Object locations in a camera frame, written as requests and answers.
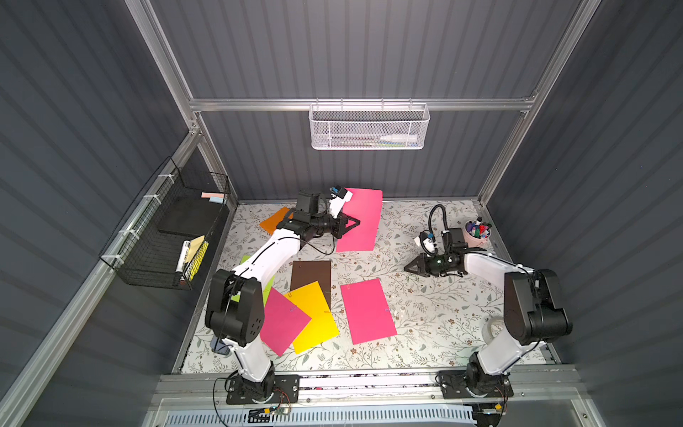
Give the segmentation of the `orange paper sheet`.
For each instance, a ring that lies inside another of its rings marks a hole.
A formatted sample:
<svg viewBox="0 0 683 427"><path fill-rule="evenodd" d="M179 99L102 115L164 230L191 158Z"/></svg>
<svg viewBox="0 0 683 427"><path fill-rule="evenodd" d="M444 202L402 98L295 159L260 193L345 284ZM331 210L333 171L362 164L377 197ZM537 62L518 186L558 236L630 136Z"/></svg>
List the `orange paper sheet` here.
<svg viewBox="0 0 683 427"><path fill-rule="evenodd" d="M286 218L290 209L288 207L280 208L279 211L271 215L266 220L260 223L260 227L268 233L270 236L273 235L277 226Z"/></svg>

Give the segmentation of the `brown paper sheet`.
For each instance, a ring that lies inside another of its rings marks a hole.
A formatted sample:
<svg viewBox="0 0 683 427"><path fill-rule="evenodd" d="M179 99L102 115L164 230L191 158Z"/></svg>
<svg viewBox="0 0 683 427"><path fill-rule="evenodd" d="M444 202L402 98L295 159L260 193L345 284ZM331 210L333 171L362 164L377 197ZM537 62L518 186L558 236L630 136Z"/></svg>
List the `brown paper sheet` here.
<svg viewBox="0 0 683 427"><path fill-rule="evenodd" d="M330 306L332 300L332 263L330 261L294 261L290 290L297 290L314 282L318 282L327 305Z"/></svg>

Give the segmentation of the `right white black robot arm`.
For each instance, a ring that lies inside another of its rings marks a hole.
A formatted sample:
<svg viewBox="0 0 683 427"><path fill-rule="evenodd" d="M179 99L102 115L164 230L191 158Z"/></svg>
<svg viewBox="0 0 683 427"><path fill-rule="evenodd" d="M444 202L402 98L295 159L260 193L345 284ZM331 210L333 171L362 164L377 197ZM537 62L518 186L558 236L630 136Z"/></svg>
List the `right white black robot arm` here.
<svg viewBox="0 0 683 427"><path fill-rule="evenodd" d="M558 275L505 261L481 247L469 247L460 229L441 233L439 251L432 231L415 238L423 252L404 267L420 277L474 275L503 290L503 330L468 360L464 376L455 383L475 398L498 391L507 396L505 381L510 369L542 343L551 343L572 332L563 308Z"/></svg>

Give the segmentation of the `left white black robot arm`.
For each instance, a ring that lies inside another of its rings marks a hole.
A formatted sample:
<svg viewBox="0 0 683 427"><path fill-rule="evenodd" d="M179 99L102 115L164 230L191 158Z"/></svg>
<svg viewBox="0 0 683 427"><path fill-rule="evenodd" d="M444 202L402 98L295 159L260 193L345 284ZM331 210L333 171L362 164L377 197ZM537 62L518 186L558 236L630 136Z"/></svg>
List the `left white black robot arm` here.
<svg viewBox="0 0 683 427"><path fill-rule="evenodd" d="M275 273L314 238L334 240L358 227L360 220L343 213L354 198L347 188L335 186L324 211L318 210L318 193L299 194L270 239L247 261L231 270L217 270L211 279L205 324L218 344L238 359L243 384L265 391L275 381L275 368L261 340L265 320L263 290Z"/></svg>

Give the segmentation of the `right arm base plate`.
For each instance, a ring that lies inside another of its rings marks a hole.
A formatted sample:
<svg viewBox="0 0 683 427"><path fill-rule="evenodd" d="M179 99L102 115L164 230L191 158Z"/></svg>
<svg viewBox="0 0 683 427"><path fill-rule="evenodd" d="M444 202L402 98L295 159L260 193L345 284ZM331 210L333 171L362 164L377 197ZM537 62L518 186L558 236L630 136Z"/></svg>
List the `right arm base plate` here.
<svg viewBox="0 0 683 427"><path fill-rule="evenodd" d="M476 370L442 370L435 376L446 400L466 398L503 398L514 396L508 375L488 375Z"/></svg>

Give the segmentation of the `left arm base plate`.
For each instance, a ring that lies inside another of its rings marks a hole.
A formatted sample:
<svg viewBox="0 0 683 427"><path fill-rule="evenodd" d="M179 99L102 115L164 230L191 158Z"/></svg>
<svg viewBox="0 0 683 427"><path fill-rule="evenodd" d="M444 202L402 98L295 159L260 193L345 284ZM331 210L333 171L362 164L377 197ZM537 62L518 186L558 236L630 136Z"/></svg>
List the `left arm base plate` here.
<svg viewBox="0 0 683 427"><path fill-rule="evenodd" d="M225 390L228 405L293 404L298 402L300 375L266 375L263 382L255 383L241 376L229 379Z"/></svg>

